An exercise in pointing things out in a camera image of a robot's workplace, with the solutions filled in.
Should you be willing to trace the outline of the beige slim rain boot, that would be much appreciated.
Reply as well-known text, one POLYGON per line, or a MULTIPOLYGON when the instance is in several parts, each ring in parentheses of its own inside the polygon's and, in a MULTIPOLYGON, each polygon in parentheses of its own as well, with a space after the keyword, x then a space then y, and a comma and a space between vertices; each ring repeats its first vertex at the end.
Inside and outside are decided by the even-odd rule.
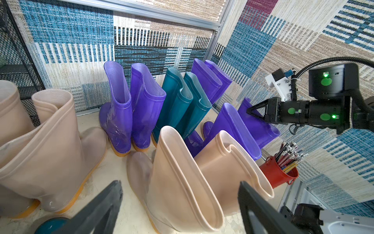
POLYGON ((106 154, 107 135, 92 127, 80 133, 73 95, 61 89, 35 93, 41 124, 1 147, 1 185, 48 212, 71 208, 106 154))

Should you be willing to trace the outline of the beige tall rain boot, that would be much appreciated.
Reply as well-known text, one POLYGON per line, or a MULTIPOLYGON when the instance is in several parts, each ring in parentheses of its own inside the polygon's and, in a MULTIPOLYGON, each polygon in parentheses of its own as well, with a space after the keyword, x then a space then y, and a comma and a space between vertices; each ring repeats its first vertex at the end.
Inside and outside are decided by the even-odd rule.
MULTIPOLYGON (((1 80, 1 146, 32 130, 34 125, 23 106, 18 87, 1 80)), ((25 198, 1 186, 1 216, 24 218, 39 205, 35 199, 25 198)))

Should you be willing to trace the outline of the beige short rain boot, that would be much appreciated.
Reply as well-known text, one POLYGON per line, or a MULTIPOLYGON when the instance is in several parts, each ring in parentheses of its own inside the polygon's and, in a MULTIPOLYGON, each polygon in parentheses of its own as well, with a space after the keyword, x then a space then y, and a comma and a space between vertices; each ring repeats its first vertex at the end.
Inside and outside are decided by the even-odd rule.
POLYGON ((127 177, 159 234, 217 232, 224 214, 176 129, 160 130, 154 160, 143 152, 127 159, 127 177))

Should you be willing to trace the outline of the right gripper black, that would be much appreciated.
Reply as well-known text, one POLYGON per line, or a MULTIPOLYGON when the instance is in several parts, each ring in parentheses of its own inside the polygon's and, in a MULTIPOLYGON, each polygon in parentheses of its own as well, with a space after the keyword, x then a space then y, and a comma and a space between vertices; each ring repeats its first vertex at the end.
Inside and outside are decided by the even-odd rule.
POLYGON ((266 123, 273 123, 273 124, 280 124, 280 115, 279 115, 279 108, 281 105, 281 98, 280 97, 272 97, 268 98, 252 107, 247 108, 246 113, 262 120, 266 123), (263 115, 257 114, 258 109, 265 109, 265 113, 263 115))

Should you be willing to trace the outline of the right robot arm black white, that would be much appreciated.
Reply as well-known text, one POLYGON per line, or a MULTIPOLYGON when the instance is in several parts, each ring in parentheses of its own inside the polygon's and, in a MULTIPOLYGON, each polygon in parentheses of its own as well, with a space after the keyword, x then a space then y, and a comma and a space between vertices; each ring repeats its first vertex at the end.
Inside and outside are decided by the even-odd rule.
MULTIPOLYGON (((263 122, 289 125, 296 134, 303 126, 333 129, 374 129, 374 100, 359 90, 358 65, 373 67, 371 60, 333 57, 316 61, 296 72, 276 70, 266 77, 278 96, 248 107, 246 113, 263 122)), ((265 217, 242 209, 245 229, 257 233, 263 227, 278 234, 371 234, 372 218, 336 213, 318 205, 299 204, 294 212, 265 217)))

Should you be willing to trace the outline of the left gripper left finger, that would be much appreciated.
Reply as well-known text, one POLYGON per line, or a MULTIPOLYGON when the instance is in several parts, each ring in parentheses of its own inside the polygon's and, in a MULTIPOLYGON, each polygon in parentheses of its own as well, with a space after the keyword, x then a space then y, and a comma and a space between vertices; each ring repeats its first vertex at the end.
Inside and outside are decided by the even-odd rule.
POLYGON ((55 234, 112 234, 116 225, 123 190, 120 180, 111 182, 55 234))

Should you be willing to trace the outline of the large teal rain boot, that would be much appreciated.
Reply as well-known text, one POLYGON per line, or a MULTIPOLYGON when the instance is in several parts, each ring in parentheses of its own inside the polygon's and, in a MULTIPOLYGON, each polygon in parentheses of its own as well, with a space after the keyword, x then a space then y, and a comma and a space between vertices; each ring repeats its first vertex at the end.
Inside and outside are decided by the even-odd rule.
POLYGON ((39 225, 34 234, 51 234, 52 232, 64 226, 69 220, 70 219, 66 217, 54 217, 48 219, 44 223, 39 225))

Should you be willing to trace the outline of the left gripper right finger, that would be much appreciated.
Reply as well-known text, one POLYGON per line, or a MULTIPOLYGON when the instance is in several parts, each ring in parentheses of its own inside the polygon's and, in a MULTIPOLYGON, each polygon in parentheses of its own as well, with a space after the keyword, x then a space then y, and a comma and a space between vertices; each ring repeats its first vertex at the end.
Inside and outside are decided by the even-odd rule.
POLYGON ((238 203, 247 234, 301 234, 302 231, 277 212, 246 181, 240 182, 238 203))

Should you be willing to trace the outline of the purple short rain boot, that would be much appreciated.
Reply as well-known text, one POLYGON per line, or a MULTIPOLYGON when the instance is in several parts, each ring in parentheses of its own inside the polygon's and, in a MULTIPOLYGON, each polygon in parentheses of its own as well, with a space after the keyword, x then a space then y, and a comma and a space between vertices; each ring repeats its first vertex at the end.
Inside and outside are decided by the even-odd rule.
POLYGON ((224 103, 214 123, 207 121, 203 124, 207 131, 205 139, 201 139, 197 132, 193 132, 184 139, 191 155, 195 157, 221 131, 228 132, 254 159, 262 156, 262 151, 250 134, 238 111, 229 103, 224 103))

